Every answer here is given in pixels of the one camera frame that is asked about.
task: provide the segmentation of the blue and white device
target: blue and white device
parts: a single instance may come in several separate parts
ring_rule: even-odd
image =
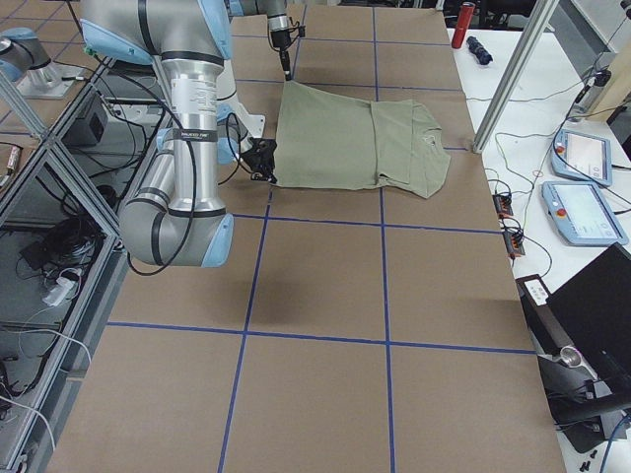
[[[549,181],[541,187],[559,233],[576,246],[626,244],[629,238],[594,182]]]
[[[605,138],[563,129],[554,139],[550,158],[558,175],[611,185],[611,146]]]

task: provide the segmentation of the white desk surface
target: white desk surface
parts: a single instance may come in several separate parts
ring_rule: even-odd
[[[469,31],[467,37],[470,35],[477,37],[491,53],[493,62],[488,66],[479,65],[475,57],[466,48],[466,43],[461,49],[454,49],[454,57],[462,81],[462,89],[468,99],[490,99],[493,97],[513,50],[518,43],[520,33]],[[544,34],[524,70],[518,86],[513,92],[512,101],[508,103],[495,128],[493,138],[482,153],[485,167],[494,169],[499,173],[499,178],[507,182],[514,192],[519,190],[528,191],[530,185],[507,170],[504,159],[495,142],[496,133],[506,132],[516,135],[535,133],[549,135],[553,133],[563,120],[572,100],[582,88],[579,82],[579,75],[574,70],[554,34]],[[544,101],[522,102],[522,100],[532,98],[545,98],[567,88],[571,89],[566,93]],[[479,127],[489,103],[490,101],[467,100],[469,114],[475,130]],[[611,141],[612,161],[615,164],[629,166],[628,158],[606,122],[584,119],[576,124],[568,122],[564,127],[608,138]],[[514,195],[513,210],[517,220],[525,226],[526,236],[545,246],[552,255],[552,268],[544,278],[544,281],[550,291],[554,292],[603,252],[605,248],[569,245],[559,236],[554,224],[547,215],[547,209],[541,197],[542,182],[546,180],[565,180],[554,174],[552,165],[547,158],[547,149],[551,137],[514,138],[500,135],[498,139],[511,169],[531,180],[534,180],[538,170],[541,169],[541,174],[535,183],[535,189],[527,208],[526,220],[527,195]],[[488,170],[487,175],[490,179],[497,178],[493,170]],[[490,186],[493,190],[495,183],[491,182]],[[631,200],[631,191],[629,190],[631,189],[631,172],[615,170],[611,188]],[[503,191],[505,189],[499,184],[498,190]],[[612,210],[628,208],[628,205],[612,194],[606,191],[603,191],[603,194]],[[621,215],[618,217],[618,220],[625,232],[631,235],[631,214]],[[630,247],[631,243],[626,245],[627,249],[630,249]],[[525,242],[525,250],[526,256],[516,259],[513,268],[515,277],[519,278],[534,273],[543,274],[548,267],[548,258],[545,253],[529,241]],[[559,434],[558,438],[568,472],[578,471],[581,464],[589,460],[588,455],[577,453],[562,434]],[[598,471],[604,454],[604,447],[605,445],[603,444],[598,448],[597,457],[592,460],[592,471]],[[628,472],[630,466],[631,440],[616,441],[607,460],[606,472]]]

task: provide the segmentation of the computer monitor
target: computer monitor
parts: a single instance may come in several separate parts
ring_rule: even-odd
[[[615,403],[602,409],[631,408],[631,254],[619,243],[552,294],[554,316],[606,382]]]

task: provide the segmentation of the red bottle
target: red bottle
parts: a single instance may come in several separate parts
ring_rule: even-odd
[[[473,10],[475,4],[471,2],[464,2],[460,6],[460,13],[457,16],[456,31],[454,32],[454,38],[452,39],[452,48],[459,49],[464,41],[464,35],[471,23],[471,17],[473,16]]]

